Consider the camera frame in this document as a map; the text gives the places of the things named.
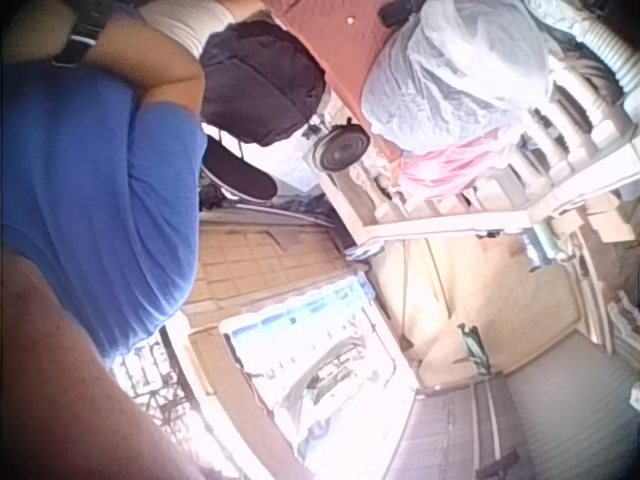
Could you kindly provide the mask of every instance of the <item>person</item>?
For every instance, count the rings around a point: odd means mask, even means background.
[[[69,68],[96,40],[70,36],[82,9],[107,4],[3,19],[2,478],[202,478],[105,363],[191,289],[204,76],[121,16]]]

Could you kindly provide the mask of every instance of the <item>black wristwatch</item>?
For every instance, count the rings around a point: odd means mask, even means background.
[[[74,67],[98,37],[113,12],[113,0],[64,0],[78,16],[69,34],[67,44],[52,63],[56,67]]]

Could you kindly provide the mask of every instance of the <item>beige wall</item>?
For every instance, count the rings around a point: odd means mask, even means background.
[[[432,293],[426,272],[424,240],[410,241],[406,335],[415,344],[412,355],[423,360],[423,385],[466,381],[476,371],[465,357],[461,322],[477,325],[496,370],[508,372],[541,354],[573,331],[580,320],[570,278],[554,264],[529,273],[529,262],[515,237],[430,240],[451,309]],[[397,330],[402,317],[402,242],[386,245],[372,260],[370,277],[387,305]]]
[[[348,272],[326,229],[201,226],[197,280],[183,308],[191,329],[187,348],[202,389],[215,395],[248,447],[277,480],[306,480],[312,475],[258,401],[218,325]]]

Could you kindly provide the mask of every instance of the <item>blue t-shirt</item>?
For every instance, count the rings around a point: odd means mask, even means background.
[[[2,239],[42,272],[106,361],[184,302],[205,136],[104,70],[2,72]]]

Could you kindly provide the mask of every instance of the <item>plastic bag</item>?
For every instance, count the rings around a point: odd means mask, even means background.
[[[362,112],[373,133],[425,154],[507,124],[546,93],[544,40],[519,0],[429,0],[378,56]]]
[[[408,45],[411,62],[496,106],[546,99],[547,49],[520,0],[431,0]]]
[[[490,168],[504,168],[515,149],[510,135],[496,129],[459,147],[405,157],[398,186],[413,198],[462,192]]]

